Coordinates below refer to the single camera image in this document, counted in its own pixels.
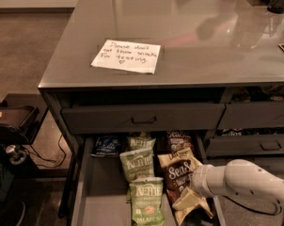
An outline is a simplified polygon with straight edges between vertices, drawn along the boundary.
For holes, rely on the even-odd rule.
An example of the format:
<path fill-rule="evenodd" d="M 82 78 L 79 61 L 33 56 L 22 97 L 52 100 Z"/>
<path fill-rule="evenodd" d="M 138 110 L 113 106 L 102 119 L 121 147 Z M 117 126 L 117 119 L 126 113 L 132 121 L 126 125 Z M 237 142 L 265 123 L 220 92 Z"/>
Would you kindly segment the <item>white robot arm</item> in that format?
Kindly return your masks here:
<path fill-rule="evenodd" d="M 284 208 L 284 180 L 243 159 L 226 166 L 198 166 L 189 179 L 190 185 L 172 204 L 176 210 L 196 207 L 203 198 L 214 196 L 261 199 Z"/>

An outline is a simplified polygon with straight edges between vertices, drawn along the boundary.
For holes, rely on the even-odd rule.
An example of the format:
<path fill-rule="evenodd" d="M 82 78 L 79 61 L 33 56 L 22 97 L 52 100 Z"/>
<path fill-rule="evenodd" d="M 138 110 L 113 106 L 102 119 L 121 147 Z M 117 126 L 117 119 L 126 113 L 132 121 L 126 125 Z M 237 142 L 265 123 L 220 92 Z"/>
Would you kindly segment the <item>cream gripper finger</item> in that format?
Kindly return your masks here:
<path fill-rule="evenodd" d="M 175 200 L 172 204 L 172 207 L 177 210 L 184 210 L 188 207 L 196 207 L 201 201 L 201 197 L 196 193 L 195 190 L 191 189 L 190 187 L 186 187 L 180 197 Z"/>

